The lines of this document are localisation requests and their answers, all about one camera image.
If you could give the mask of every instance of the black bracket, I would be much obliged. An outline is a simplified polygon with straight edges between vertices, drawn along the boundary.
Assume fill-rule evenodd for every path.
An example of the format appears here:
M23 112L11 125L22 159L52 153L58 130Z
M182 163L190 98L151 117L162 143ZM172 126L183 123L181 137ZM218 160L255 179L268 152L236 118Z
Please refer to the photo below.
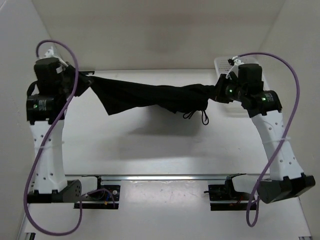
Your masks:
M105 188L109 190L112 194L115 203L115 207L112 198L108 196L106 191L98 191L90 195L82 196L82 208L83 209L118 209L120 200L120 185L100 185L100 180L98 182L98 188ZM78 209L80 207L79 203L74 204L74 208Z
M250 194L246 192L237 192L230 195L225 184L211 184L208 186L211 211L245 211ZM250 210L256 210L257 205L252 204Z
M314 176L306 176L289 179L287 176L282 181L263 180L260 182L257 192L261 200L266 203L273 203L280 200L295 198L316 185Z
M68 181L67 186L61 191L53 190L51 194L40 194L38 191L29 192L28 204L50 203L76 203L81 197L81 182L79 180Z

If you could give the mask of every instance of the white backdrop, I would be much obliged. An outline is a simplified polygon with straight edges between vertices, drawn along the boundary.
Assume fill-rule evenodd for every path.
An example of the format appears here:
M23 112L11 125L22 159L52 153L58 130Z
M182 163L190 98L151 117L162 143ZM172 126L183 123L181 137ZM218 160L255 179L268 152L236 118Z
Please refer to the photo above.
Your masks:
M284 0L33 0L82 69L210 69L260 48ZM63 57L70 59L62 51Z

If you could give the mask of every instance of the cloth drawstring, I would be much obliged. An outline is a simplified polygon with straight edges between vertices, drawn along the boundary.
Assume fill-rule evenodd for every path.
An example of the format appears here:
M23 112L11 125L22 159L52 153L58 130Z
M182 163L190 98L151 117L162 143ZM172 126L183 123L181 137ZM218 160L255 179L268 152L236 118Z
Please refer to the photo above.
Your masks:
M184 119L191 119L192 116L195 114L196 111L191 111L191 112L187 112L185 114L183 114L183 118ZM201 116L201 119L202 119L202 124L203 125L208 125L209 124L209 117L206 113L206 111L202 110L202 116Z

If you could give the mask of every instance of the wire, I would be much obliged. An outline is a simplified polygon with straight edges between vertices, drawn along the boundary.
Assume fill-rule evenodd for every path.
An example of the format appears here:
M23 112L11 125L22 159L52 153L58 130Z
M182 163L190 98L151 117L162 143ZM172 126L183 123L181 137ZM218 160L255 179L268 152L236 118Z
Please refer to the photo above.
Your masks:
M62 42L60 41L57 41L57 40L51 40L51 39L48 39L48 40L43 40L41 42L38 43L38 45L36 46L36 49L35 49L35 54L37 56L37 58L39 58L39 48L42 44L44 43L55 43L55 44L58 44L62 47L64 47L69 53L70 55L72 56L72 59L74 61L74 68L75 68L75 77L74 77L74 84L73 84L73 89L72 89L72 92L70 94L70 96L68 97L65 105L63 106L63 108L61 109L60 113L58 114L58 116L56 117L56 119L54 120L54 122L52 123L52 125L50 126L50 128L48 129L47 133L44 135L43 137L43 140L41 142L41 145L40 145L40 148L35 156L35 159L34 159L34 162L33 162L33 165L31 167L31 170L30 170L30 173L29 173L29 176L27 178L27 181L26 181L26 184L25 184L25 187L24 187L24 192L23 192L23 208L24 208L24 212L25 212L25 215L27 217L27 219L29 220L29 222L31 223L31 225L37 229L39 232L43 233L43 234L46 234L46 235L51 235L51 236L66 236L66 235L69 235L69 234L72 234L74 233L80 226L80 223L82 221L82 214L83 214L83 208L82 208L82 201L80 199L79 201L79 209L80 209L80 214L79 214L79 220L76 224L76 226L70 230L70 231L66 231L66 232L51 232L51 231L48 231L48 230L45 230L43 229L42 227L40 227L34 220L33 218L31 217L31 214L30 214L30 211L29 211L29 208L28 208L28 191L29 191L29 186L30 186L30 183L32 181L32 177L34 175L34 172L36 170L36 166L37 166L37 163L39 162L40 160L40 157L41 157L41 154L43 152L43 146L45 146L46 144L46 141L48 140L52 130L54 129L54 127L57 125L58 121L60 120L61 116L64 114L65 110L67 109L68 105L70 104L71 100L73 99L73 97L75 96L75 93L76 93L76 90L77 90L77 86L78 86L78 77L79 77L79 65L78 65L78 61L77 61L77 58L75 56L75 54L72 52L72 50L65 44L63 44ZM99 191L105 191L105 192L110 192L108 191L107 189L105 188L101 188L101 189L98 189L98 190L95 190L95 191L92 191L90 193L96 193L96 192L99 192ZM113 196L111 195L112 197L112 200L113 200L113 206L115 206L115 200L113 198Z
M253 199L255 197L255 193L256 193L256 191L257 191L257 189L259 187L259 184L260 184L261 180L263 179L264 175L266 174L267 170L271 166L272 162L275 160L277 154L279 153L282 145L285 142L285 139L287 137L287 134L288 134L289 128L291 126L292 120L294 119L294 116L295 116L297 108L298 108L299 99L300 99L300 85L299 85L298 76L297 76L294 68L287 61L285 61L281 57L279 57L277 55L274 55L272 53L267 53L267 52L249 52L249 53L244 53L244 54L235 56L232 59L234 60L234 59L241 58L241 57L244 57L244 56L249 56L249 55L265 55L265 56L269 56L269 57L272 57L272 58L275 58L275 59L279 60L280 62L285 64L290 69L291 73L293 74L295 85L296 85L296 96L295 96L294 106L293 106L291 115L289 117L288 123L287 123L287 125L286 125L286 127L284 129L284 132L283 132L283 135L282 135L282 139L280 140L280 142L279 142L278 146L276 147L274 153L272 154L272 156L270 157L268 163L265 165L265 167L262 170L260 176L258 177L258 179L257 179L257 181L256 181L256 183L255 183L255 185L254 185L254 187L252 189L252 192L250 194L248 204L246 206L246 223L248 224L249 227L254 227L256 225L257 221L258 221L260 198L257 197L255 217L254 217L253 222L251 223L250 222L250 208L251 208L251 206L253 204L252 201L253 201Z

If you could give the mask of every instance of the white table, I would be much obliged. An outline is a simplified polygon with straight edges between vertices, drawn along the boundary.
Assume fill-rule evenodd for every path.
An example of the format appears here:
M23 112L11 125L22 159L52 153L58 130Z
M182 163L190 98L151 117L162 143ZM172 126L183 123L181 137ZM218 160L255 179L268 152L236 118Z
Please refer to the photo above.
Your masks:
M215 70L97 71L96 76L151 85L214 85ZM201 113L183 119L158 106L108 116L91 89L70 104L63 129L67 175L258 174L267 162L248 117L231 117L226 104L209 100L210 123Z
M212 85L214 70L99 71L97 76L152 85ZM209 101L210 123L160 107L134 108L108 116L88 89L68 110L63 132L67 175L259 174L267 162L258 132L247 117L233 117ZM85 209L77 232L61 240L298 240L310 236L298 198L261 204L258 224L244 211L210 211L206 180L123 180L118 210ZM63 232L77 223L72 204L32 204L43 228ZM28 223L25 232L36 232ZM36 234L36 240L55 237Z

